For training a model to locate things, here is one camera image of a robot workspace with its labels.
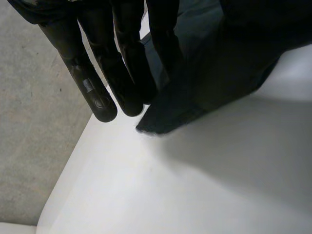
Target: gloved hand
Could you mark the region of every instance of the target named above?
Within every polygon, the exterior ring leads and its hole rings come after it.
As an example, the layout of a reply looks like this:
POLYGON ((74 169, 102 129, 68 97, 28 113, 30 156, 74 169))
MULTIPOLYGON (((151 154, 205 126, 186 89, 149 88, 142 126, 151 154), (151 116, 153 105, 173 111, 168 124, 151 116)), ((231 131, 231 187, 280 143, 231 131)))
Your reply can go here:
POLYGON ((75 80, 98 120, 112 121, 117 108, 96 73, 82 43, 78 21, 95 58, 128 116, 141 113, 157 94, 140 42, 143 0, 8 0, 30 23, 38 24, 75 80), (117 39, 127 68, 114 41, 117 39))

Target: white surface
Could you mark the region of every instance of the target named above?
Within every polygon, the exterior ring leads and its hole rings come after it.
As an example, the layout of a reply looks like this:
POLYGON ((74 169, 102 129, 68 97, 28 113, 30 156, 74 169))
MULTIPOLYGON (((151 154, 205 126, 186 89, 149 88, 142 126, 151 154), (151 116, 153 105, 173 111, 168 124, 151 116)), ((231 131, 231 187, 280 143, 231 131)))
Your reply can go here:
MULTIPOLYGON (((311 47, 299 51, 312 61, 311 47)), ((311 234, 311 66, 275 71, 257 94, 163 138, 121 111, 108 124, 92 116, 37 234, 311 234)))
POLYGON ((35 234, 36 227, 11 223, 0 223, 0 234, 35 234))

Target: black cloth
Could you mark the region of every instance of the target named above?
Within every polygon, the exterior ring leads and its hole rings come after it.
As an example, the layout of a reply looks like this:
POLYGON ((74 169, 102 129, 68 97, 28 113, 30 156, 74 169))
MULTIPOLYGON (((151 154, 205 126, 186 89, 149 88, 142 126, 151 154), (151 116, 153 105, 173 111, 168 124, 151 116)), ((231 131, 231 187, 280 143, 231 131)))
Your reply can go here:
POLYGON ((181 0, 175 34, 186 64, 168 84, 150 36, 144 38, 162 91, 138 124, 139 131, 168 133, 254 92, 283 52, 312 42, 310 3, 262 6, 267 1, 258 0, 262 7, 254 8, 248 2, 181 0), (246 12, 249 8, 254 14, 246 12))

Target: floor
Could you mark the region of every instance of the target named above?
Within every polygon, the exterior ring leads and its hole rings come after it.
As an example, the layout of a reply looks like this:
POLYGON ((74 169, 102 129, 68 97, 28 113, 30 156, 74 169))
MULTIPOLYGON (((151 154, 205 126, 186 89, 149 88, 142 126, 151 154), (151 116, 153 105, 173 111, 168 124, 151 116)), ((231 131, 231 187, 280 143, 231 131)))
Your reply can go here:
POLYGON ((40 29, 0 1, 0 222, 37 224, 90 116, 40 29))

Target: concrete floor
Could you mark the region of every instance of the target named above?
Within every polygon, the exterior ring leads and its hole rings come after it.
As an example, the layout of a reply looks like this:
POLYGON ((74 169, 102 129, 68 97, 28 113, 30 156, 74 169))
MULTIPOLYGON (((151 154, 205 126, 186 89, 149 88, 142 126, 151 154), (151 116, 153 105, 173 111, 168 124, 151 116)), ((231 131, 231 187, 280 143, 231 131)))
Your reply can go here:
POLYGON ((40 29, 0 1, 0 222, 37 224, 90 116, 40 29))

